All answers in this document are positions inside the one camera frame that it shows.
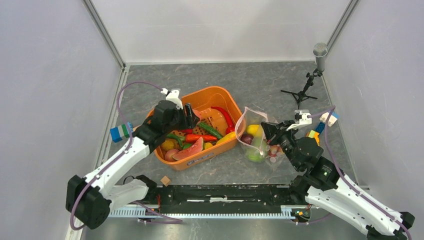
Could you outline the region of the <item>yellow mango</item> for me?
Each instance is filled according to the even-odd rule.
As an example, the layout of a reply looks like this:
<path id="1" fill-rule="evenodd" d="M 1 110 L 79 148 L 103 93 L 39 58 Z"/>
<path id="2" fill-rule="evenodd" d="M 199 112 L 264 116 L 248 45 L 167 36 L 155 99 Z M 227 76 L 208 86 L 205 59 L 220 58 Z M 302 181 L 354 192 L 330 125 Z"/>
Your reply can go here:
<path id="1" fill-rule="evenodd" d="M 254 137 L 260 137 L 262 135 L 262 129 L 259 124 L 250 124 L 246 128 L 246 133 L 251 134 Z"/>

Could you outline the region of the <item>clear zip top bag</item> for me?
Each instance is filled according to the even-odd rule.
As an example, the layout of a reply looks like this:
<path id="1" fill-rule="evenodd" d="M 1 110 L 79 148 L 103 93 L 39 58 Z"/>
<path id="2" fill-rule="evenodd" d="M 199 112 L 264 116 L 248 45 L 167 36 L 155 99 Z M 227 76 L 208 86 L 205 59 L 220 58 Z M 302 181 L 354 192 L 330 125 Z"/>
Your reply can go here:
<path id="1" fill-rule="evenodd" d="M 254 163 L 265 160 L 276 163 L 284 153 L 277 145 L 270 145 L 261 126 L 262 122 L 276 123 L 276 119 L 267 113 L 245 107 L 241 117 L 235 124 L 236 139 L 244 150 L 244 156 Z"/>

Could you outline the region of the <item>red cherry bunch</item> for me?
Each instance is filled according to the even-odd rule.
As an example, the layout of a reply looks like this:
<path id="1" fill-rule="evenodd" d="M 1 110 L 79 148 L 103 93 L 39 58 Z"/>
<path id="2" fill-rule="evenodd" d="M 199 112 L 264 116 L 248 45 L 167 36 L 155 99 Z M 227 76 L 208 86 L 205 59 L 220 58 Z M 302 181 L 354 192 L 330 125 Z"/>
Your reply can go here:
<path id="1" fill-rule="evenodd" d="M 266 150 L 267 150 L 266 158 L 271 163 L 276 163 L 278 160 L 280 160 L 285 155 L 283 149 L 281 148 L 281 146 L 279 144 L 268 145 L 266 147 Z"/>

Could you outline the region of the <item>dark purple plum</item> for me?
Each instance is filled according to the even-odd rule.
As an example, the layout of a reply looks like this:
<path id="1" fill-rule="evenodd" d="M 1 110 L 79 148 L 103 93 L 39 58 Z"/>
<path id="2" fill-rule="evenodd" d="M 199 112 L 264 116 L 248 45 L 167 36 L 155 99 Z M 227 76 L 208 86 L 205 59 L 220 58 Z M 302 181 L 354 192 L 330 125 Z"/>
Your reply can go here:
<path id="1" fill-rule="evenodd" d="M 245 133 L 240 137 L 240 140 L 247 145 L 251 145 L 254 140 L 254 136 L 251 134 Z"/>

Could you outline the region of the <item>green round fruit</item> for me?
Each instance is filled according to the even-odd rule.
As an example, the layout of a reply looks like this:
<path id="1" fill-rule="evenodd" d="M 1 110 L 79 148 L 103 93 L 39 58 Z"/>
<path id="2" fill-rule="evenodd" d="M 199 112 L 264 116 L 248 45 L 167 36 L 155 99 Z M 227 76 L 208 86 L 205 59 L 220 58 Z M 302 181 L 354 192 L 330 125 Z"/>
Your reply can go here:
<path id="1" fill-rule="evenodd" d="M 254 162 L 254 163 L 261 163 L 266 158 L 266 147 L 248 147 L 245 156 L 248 160 Z"/>

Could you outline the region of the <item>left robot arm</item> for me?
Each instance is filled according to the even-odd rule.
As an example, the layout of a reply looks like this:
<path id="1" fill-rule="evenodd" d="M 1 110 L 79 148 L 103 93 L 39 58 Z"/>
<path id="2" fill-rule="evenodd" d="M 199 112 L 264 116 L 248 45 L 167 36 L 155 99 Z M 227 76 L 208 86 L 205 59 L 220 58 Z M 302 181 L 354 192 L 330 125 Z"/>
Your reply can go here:
<path id="1" fill-rule="evenodd" d="M 176 130 L 193 129 L 200 122 L 192 106 L 179 107 L 171 100 L 161 100 L 130 135 L 125 145 L 103 165 L 84 177 L 74 175 L 67 183 L 65 208 L 70 213 L 70 227 L 81 230 L 99 227 L 111 211 L 142 200 L 153 203 L 157 190 L 142 179 L 117 185 L 136 163 L 148 157 Z"/>

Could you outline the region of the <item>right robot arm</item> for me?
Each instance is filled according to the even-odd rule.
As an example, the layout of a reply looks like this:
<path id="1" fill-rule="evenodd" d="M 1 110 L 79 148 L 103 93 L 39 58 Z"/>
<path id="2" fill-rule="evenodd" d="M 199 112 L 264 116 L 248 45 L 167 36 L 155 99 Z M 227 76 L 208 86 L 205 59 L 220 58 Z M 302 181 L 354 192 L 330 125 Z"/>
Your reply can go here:
<path id="1" fill-rule="evenodd" d="M 410 240 L 415 217 L 395 211 L 356 185 L 347 174 L 323 157 L 324 150 L 309 137 L 296 138 L 293 120 L 262 122 L 270 145 L 279 145 L 294 169 L 301 172 L 289 186 L 295 204 L 311 204 L 349 223 L 369 240 Z"/>

